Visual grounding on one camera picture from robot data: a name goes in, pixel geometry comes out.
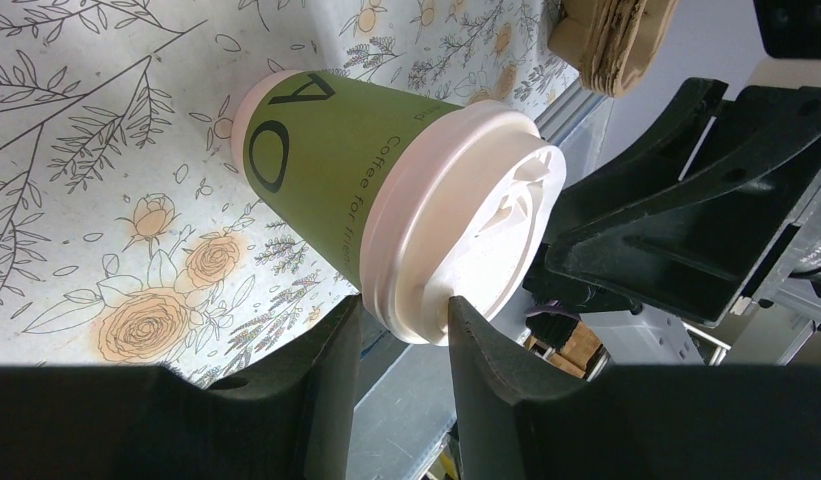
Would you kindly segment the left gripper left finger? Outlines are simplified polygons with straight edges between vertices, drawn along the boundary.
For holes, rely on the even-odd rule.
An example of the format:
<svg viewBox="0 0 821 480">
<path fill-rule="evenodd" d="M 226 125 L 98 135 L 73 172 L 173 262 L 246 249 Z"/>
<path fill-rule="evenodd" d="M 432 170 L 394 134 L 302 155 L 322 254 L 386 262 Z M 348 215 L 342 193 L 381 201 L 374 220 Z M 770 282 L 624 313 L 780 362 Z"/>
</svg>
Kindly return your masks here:
<svg viewBox="0 0 821 480">
<path fill-rule="evenodd" d="M 0 367 L 0 479 L 342 479 L 362 300 L 199 388 L 162 366 Z"/>
</svg>

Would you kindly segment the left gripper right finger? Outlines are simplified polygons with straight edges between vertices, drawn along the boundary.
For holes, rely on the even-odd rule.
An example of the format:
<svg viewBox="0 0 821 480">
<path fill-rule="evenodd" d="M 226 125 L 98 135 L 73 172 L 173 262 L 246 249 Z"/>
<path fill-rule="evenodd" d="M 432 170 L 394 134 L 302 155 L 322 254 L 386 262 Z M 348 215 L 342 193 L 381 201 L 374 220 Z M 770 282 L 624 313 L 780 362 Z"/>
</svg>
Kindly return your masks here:
<svg viewBox="0 0 821 480">
<path fill-rule="evenodd" d="M 615 366 L 591 382 L 448 304 L 465 479 L 821 479 L 821 368 Z"/>
</svg>

